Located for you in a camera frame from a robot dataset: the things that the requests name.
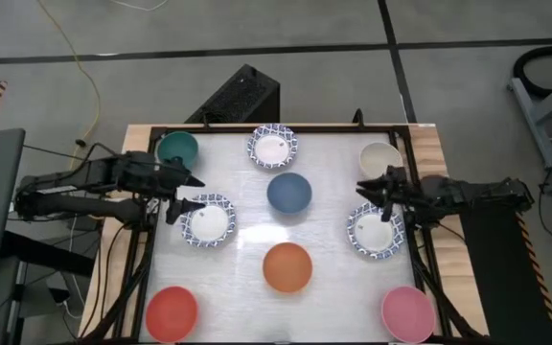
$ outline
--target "blue bowl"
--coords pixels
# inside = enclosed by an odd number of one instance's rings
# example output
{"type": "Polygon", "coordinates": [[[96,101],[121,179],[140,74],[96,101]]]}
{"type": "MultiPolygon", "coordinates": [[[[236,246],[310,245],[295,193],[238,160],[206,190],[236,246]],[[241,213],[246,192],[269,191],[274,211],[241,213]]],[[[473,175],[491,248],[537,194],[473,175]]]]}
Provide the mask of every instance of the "blue bowl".
{"type": "Polygon", "coordinates": [[[267,186],[267,200],[285,215],[296,215],[311,203],[312,187],[306,178],[294,172],[281,173],[267,186]]]}
{"type": "Polygon", "coordinates": [[[182,165],[190,169],[196,161],[198,151],[199,144],[193,135],[177,131],[161,139],[157,146],[157,158],[163,162],[166,159],[180,157],[182,165]]]}

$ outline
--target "patterned plate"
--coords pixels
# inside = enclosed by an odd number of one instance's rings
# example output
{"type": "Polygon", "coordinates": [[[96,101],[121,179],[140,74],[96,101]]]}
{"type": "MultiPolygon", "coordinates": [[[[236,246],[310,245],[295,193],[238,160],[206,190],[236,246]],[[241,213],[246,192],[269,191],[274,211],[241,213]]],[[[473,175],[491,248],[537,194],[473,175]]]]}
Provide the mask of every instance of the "patterned plate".
{"type": "Polygon", "coordinates": [[[225,196],[217,194],[198,195],[193,201],[206,207],[180,216],[182,237],[192,246],[220,245],[236,229],[234,206],[225,196]]]}
{"type": "Polygon", "coordinates": [[[289,127],[281,124],[259,126],[248,139],[246,151],[260,167],[284,167],[297,154],[297,136],[289,127]]]}
{"type": "Polygon", "coordinates": [[[403,243],[402,218],[393,213],[388,222],[380,221],[382,209],[366,202],[348,217],[346,231],[349,241],[361,254],[373,259],[387,259],[403,243]]]}

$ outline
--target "floor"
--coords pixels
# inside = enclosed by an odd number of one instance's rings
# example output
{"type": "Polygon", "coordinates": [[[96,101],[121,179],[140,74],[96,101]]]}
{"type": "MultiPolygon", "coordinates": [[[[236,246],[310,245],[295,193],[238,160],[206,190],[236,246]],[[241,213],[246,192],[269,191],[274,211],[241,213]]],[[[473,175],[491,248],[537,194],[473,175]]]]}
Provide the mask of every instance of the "floor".
{"type": "MultiPolygon", "coordinates": [[[[349,122],[359,107],[368,122],[435,123],[452,177],[518,177],[533,191],[543,180],[505,86],[518,56],[552,44],[552,0],[170,0],[156,11],[107,0],[43,3],[91,59],[83,65],[102,95],[93,140],[112,148],[127,124],[183,122],[248,63],[281,83],[283,122],[349,122]]],[[[529,73],[552,86],[552,58],[529,73]]],[[[35,0],[0,0],[0,81],[9,83],[0,129],[24,127],[28,144],[71,152],[93,121],[90,84],[35,0]]],[[[68,164],[25,150],[19,175],[68,164]]],[[[551,197],[542,211],[552,229],[551,197]]],[[[525,218],[552,294],[552,237],[536,206],[525,218]]],[[[40,225],[11,230],[50,241],[69,235],[62,224],[40,225]]],[[[50,316],[29,319],[23,343],[69,339],[50,316]]]]}

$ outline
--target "pink bowl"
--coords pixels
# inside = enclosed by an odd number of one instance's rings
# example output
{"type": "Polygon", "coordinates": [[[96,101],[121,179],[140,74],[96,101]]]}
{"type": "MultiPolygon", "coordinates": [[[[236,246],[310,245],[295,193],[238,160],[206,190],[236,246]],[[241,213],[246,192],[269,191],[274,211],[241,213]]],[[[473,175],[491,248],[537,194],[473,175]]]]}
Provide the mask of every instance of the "pink bowl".
{"type": "Polygon", "coordinates": [[[436,327],[436,313],[427,296],[414,287],[396,287],[382,300],[382,322],[399,341],[418,344],[436,327]]]}

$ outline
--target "white table surface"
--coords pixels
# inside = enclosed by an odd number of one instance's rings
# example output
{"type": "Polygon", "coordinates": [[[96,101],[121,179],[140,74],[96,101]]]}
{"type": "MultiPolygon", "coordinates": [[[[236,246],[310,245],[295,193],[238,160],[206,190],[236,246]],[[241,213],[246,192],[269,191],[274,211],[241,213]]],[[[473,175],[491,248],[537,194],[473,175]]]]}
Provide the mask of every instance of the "white table surface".
{"type": "MultiPolygon", "coordinates": [[[[281,172],[254,165],[245,151],[247,134],[195,138],[194,175],[206,187],[183,187],[178,196],[226,196],[236,208],[237,230],[220,247],[195,248],[182,239],[179,222],[168,225],[161,215],[145,307],[162,288],[189,289],[199,310],[185,341],[392,341],[380,303],[391,288],[414,287],[407,245],[374,261],[358,254],[346,235],[347,217],[365,202],[355,192],[363,179],[358,153],[370,143],[388,143],[387,135],[298,134],[299,152],[284,171],[306,177],[312,201],[293,218],[270,210],[267,184],[281,172]],[[298,243],[312,258],[310,283],[300,292],[282,294],[265,282],[265,253],[280,242],[298,243]]],[[[153,341],[144,324],[140,340],[153,341]]]]}

